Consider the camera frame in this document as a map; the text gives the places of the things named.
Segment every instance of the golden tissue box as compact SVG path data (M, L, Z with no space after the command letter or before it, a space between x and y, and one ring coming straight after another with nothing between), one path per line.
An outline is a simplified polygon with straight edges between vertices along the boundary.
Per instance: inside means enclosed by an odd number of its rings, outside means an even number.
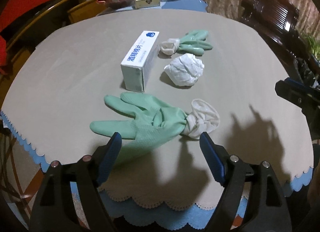
M134 0L136 9L160 6L160 0Z

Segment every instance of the beige tablecloth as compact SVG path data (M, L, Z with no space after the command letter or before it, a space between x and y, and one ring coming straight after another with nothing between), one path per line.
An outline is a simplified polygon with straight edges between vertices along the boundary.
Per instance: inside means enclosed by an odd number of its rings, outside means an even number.
M307 172L313 151L305 117L274 91L285 70L253 29L214 14L127 11L61 28L20 70L2 111L47 162L76 162L109 140L89 129L91 121L126 119L103 97L125 91L120 63L141 32L159 31L158 41L164 41L194 29L208 30L213 45L201 57L203 76L191 88L177 88L163 72L171 59L160 55L146 93L187 112L194 98L209 102L221 117L212 140L246 162L269 161L281 184ZM102 187L118 201L132 197L147 208L166 202L177 210L194 203L213 208L222 193L199 142L181 136L113 170Z

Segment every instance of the white box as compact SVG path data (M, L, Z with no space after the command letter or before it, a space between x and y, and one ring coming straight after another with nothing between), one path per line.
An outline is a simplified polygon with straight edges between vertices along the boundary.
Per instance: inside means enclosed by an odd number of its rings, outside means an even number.
M158 31L143 31L122 60L121 70L127 90L145 91L153 58L158 54L158 35Z

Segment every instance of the dark wooden chair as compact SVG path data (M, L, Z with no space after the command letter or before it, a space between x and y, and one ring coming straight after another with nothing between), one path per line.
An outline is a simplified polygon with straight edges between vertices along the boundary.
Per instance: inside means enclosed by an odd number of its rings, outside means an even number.
M304 59L314 74L320 73L315 58L295 26L299 10L289 0L242 0L240 22L254 28L276 54L289 76L300 80L294 67L297 57Z

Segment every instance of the metal bolt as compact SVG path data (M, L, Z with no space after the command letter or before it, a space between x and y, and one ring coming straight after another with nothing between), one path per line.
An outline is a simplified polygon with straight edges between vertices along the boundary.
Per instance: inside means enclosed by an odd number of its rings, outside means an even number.
M231 155L230 156L230 160L233 161L233 162L237 162L239 160L239 158L236 155Z
M84 156L82 157L82 160L85 161L85 162L87 162L87 161L90 161L91 158L92 158L91 155L84 155Z
M269 168L269 167L270 167L270 163L268 163L267 161L264 161L264 162L262 163L262 165L263 165L264 167L266 167L266 168Z
M59 162L57 160L54 160L52 163L51 163L51 167L57 167L59 165Z

